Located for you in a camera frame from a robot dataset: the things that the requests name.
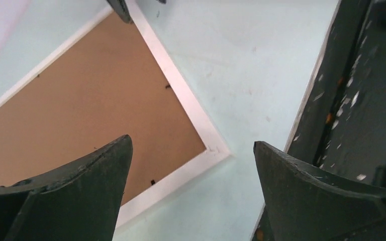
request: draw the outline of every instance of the brown cork board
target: brown cork board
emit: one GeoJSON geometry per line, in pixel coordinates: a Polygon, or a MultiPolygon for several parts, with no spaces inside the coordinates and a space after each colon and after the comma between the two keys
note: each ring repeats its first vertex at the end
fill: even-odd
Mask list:
{"type": "Polygon", "coordinates": [[[129,134],[131,200],[205,150],[167,85],[135,25],[112,13],[0,108],[0,185],[129,134]]]}

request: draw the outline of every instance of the white paint fleck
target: white paint fleck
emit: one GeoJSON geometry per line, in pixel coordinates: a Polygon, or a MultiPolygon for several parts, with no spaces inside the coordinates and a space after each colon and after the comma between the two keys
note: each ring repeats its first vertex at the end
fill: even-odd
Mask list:
{"type": "Polygon", "coordinates": [[[332,125],[332,129],[335,129],[337,127],[338,123],[339,123],[339,121],[336,119],[334,121],[334,124],[332,125]]]}
{"type": "Polygon", "coordinates": [[[344,104],[348,104],[348,103],[350,103],[350,101],[351,101],[350,98],[345,98],[343,103],[344,103],[344,104]]]}
{"type": "Polygon", "coordinates": [[[356,177],[356,179],[359,180],[359,181],[362,181],[362,180],[365,179],[365,178],[366,178],[366,175],[364,175],[364,174],[360,174],[360,175],[358,175],[358,176],[356,177]]]}
{"type": "Polygon", "coordinates": [[[369,27],[370,27],[370,24],[372,23],[372,20],[371,21],[369,21],[369,23],[367,23],[367,25],[366,25],[366,29],[368,29],[369,27]]]}
{"type": "Polygon", "coordinates": [[[357,64],[359,63],[360,57],[362,57],[361,54],[359,54],[359,56],[358,56],[358,57],[356,58],[356,60],[354,61],[353,69],[355,69],[355,68],[357,67],[357,64]]]}
{"type": "Polygon", "coordinates": [[[351,107],[353,107],[356,104],[358,97],[359,97],[359,91],[354,95],[353,100],[351,100],[351,107]]]}
{"type": "Polygon", "coordinates": [[[350,85],[353,83],[353,77],[351,77],[347,82],[347,87],[350,87],[350,85]]]}
{"type": "Polygon", "coordinates": [[[337,116],[340,117],[342,115],[344,111],[342,110],[342,108],[340,108],[338,111],[337,111],[337,116]]]}
{"type": "Polygon", "coordinates": [[[316,97],[313,99],[313,101],[316,101],[316,100],[320,99],[320,97],[322,97],[324,93],[325,93],[325,92],[322,92],[321,94],[319,94],[318,96],[316,96],[316,97]]]}
{"type": "Polygon", "coordinates": [[[363,39],[362,43],[360,44],[360,47],[363,47],[363,45],[364,45],[364,44],[365,44],[365,42],[366,42],[366,39],[367,39],[367,36],[365,36],[365,37],[364,37],[364,39],[363,39]]]}

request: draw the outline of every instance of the white frame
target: white frame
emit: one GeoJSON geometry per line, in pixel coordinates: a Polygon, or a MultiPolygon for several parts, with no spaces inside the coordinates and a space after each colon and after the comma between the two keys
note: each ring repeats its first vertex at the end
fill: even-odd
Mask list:
{"type": "MultiPolygon", "coordinates": [[[[121,206],[116,228],[126,224],[193,178],[204,173],[231,155],[222,136],[202,109],[188,84],[171,60],[171,57],[150,27],[136,1],[126,0],[126,3],[135,25],[187,113],[188,118],[202,139],[206,150],[121,206]]],[[[82,28],[68,38],[54,52],[0,97],[0,107],[112,12],[113,9],[110,6],[107,6],[100,11],[94,19],[87,22],[82,28]]]]}

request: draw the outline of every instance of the paint chip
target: paint chip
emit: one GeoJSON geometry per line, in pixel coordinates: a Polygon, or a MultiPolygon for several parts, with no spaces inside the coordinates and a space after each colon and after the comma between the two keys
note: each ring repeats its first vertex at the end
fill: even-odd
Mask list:
{"type": "Polygon", "coordinates": [[[359,181],[362,181],[362,180],[365,179],[365,178],[366,178],[366,175],[364,175],[364,174],[360,174],[360,175],[358,175],[358,176],[356,177],[356,179],[359,180],[359,181]]]}
{"type": "Polygon", "coordinates": [[[353,83],[353,77],[351,77],[347,82],[347,87],[350,87],[350,85],[353,83]]]}
{"type": "Polygon", "coordinates": [[[335,129],[337,127],[338,123],[339,123],[339,121],[336,119],[334,121],[334,124],[332,125],[332,129],[335,129]]]}
{"type": "Polygon", "coordinates": [[[318,96],[316,96],[316,97],[313,99],[313,101],[316,101],[316,100],[320,99],[320,97],[322,97],[324,93],[325,93],[325,92],[320,93],[318,96]]]}
{"type": "Polygon", "coordinates": [[[337,116],[340,117],[342,115],[344,111],[340,108],[338,111],[337,111],[337,116]]]}
{"type": "Polygon", "coordinates": [[[360,47],[362,48],[363,47],[363,45],[365,44],[365,42],[366,42],[366,39],[367,39],[367,36],[365,36],[364,37],[364,39],[363,39],[363,41],[362,41],[362,44],[360,44],[360,47]]]}
{"type": "Polygon", "coordinates": [[[359,60],[360,60],[360,57],[362,57],[361,54],[359,54],[359,56],[356,58],[356,60],[354,61],[354,64],[353,64],[353,69],[356,69],[357,67],[357,64],[359,63],[359,60]]]}
{"type": "Polygon", "coordinates": [[[345,98],[343,104],[348,104],[348,103],[350,103],[350,101],[351,101],[350,98],[345,98]]]}
{"type": "Polygon", "coordinates": [[[359,91],[354,95],[353,99],[351,100],[351,107],[353,107],[356,104],[358,97],[359,97],[359,91]]]}
{"type": "Polygon", "coordinates": [[[367,25],[366,25],[366,29],[368,29],[369,27],[370,27],[370,24],[372,23],[372,20],[371,21],[369,21],[369,23],[367,23],[367,25]]]}

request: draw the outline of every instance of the light blue wall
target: light blue wall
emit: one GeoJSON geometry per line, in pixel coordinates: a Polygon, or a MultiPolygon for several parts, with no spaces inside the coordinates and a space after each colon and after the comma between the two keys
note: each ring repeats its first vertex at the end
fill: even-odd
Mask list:
{"type": "MultiPolygon", "coordinates": [[[[0,96],[106,5],[32,2],[0,53],[0,96]]],[[[114,240],[248,240],[263,205],[253,142],[283,149],[337,0],[138,2],[235,157],[114,240]]]]}
{"type": "Polygon", "coordinates": [[[106,0],[32,0],[0,51],[0,97],[106,6],[106,0]]]}

